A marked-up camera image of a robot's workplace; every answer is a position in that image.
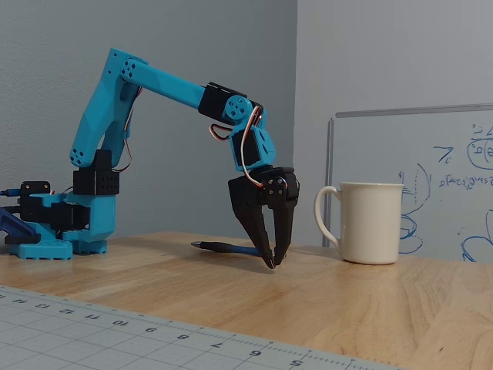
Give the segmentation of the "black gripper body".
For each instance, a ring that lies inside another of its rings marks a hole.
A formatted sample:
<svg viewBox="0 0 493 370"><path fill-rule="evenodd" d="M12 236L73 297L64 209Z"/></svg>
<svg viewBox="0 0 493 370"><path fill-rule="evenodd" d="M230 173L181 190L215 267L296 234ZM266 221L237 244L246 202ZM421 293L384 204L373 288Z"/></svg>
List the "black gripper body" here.
<svg viewBox="0 0 493 370"><path fill-rule="evenodd" d="M267 205L273 210L296 205L300 184L292 167L266 165L252 170L250 177L260 183L260 187L246 176L228 182L234 209Z"/></svg>

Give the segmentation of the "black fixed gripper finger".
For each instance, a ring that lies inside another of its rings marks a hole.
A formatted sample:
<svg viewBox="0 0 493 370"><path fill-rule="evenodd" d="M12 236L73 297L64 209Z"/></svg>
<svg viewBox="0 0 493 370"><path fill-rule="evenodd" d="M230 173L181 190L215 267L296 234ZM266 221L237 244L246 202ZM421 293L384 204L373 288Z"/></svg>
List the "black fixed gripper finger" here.
<svg viewBox="0 0 493 370"><path fill-rule="evenodd" d="M260 205L241 205L234 207L233 212L265 264L268 268L273 269L273 253L270 249L262 207Z"/></svg>

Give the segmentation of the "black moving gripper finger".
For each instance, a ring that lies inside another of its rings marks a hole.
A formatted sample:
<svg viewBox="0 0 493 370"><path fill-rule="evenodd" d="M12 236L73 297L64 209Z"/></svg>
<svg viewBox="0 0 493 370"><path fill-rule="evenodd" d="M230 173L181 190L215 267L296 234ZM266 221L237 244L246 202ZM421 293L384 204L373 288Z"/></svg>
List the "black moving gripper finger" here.
<svg viewBox="0 0 493 370"><path fill-rule="evenodd" d="M275 247L269 267L281 264L291 243L293 212L296 206L294 174L271 174L266 178L267 206L273 211Z"/></svg>

